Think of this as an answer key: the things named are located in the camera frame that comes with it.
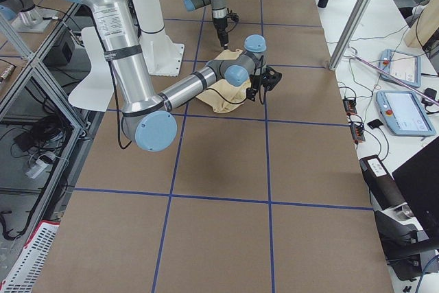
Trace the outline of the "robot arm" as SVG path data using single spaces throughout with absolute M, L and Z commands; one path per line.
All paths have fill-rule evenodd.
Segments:
M 203 93 L 218 80 L 241 86 L 260 82 L 265 73 L 266 43 L 253 34 L 233 60 L 211 60 L 164 91 L 154 90 L 150 71 L 166 69 L 182 58 L 183 45 L 165 32 L 159 0 L 69 0 L 90 11 L 108 64 L 116 96 L 122 96 L 118 129 L 141 149 L 164 150 L 176 137 L 172 110 Z
M 199 8 L 211 6 L 212 20 L 219 38 L 220 46 L 228 49 L 228 15 L 229 11 L 226 0 L 183 0 L 185 8 L 188 12 L 192 12 Z

